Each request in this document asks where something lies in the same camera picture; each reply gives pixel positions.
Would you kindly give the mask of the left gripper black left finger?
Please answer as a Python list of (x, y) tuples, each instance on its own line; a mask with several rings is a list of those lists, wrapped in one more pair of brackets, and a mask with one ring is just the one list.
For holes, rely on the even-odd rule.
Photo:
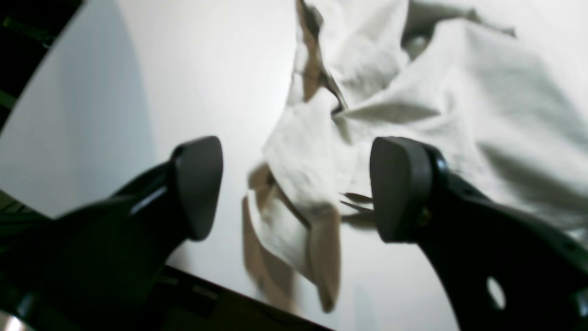
[(222, 174), (219, 138), (202, 137), (57, 220), (2, 212), (1, 329), (134, 329), (172, 252), (210, 234)]

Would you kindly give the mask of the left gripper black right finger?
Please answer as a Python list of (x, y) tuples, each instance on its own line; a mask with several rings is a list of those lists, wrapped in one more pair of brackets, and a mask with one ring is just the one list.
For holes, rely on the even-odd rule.
[(462, 331), (585, 331), (587, 251), (453, 174), (433, 145), (378, 137), (370, 151), (384, 243), (416, 244)]

